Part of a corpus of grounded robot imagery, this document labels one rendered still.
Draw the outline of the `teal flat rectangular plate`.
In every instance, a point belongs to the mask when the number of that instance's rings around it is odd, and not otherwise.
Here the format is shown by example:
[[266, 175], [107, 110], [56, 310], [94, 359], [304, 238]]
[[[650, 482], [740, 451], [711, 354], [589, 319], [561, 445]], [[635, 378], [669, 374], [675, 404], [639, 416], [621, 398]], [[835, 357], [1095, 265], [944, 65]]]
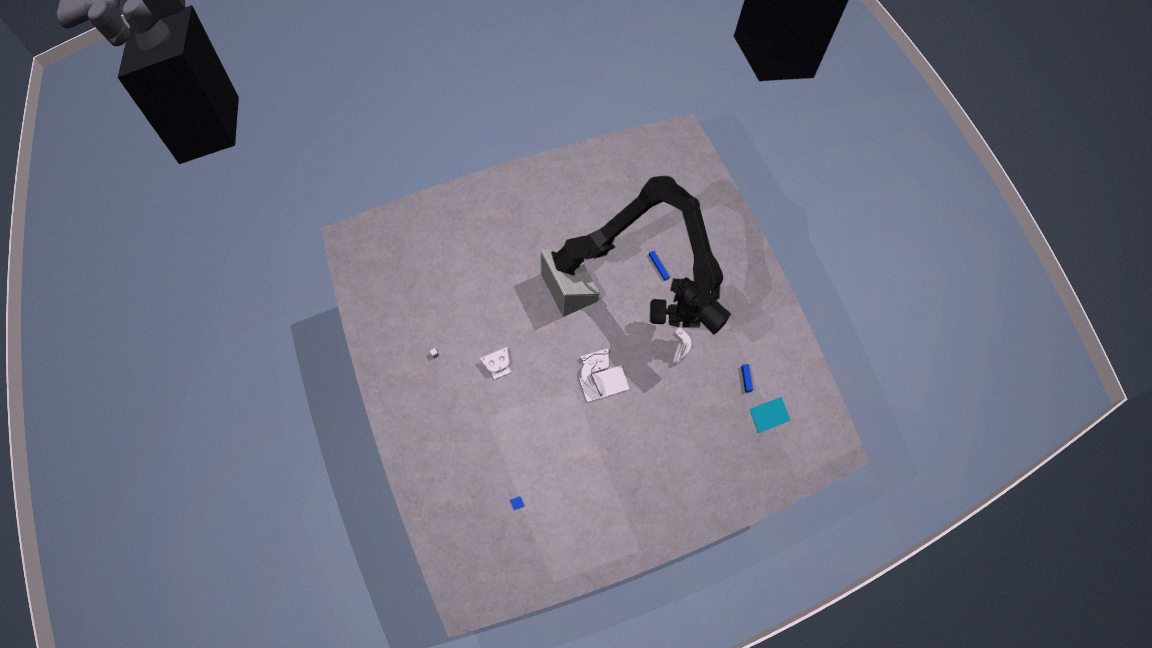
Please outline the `teal flat rectangular plate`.
[[789, 421], [783, 398], [779, 397], [770, 402], [750, 408], [758, 434], [770, 430], [781, 423]]

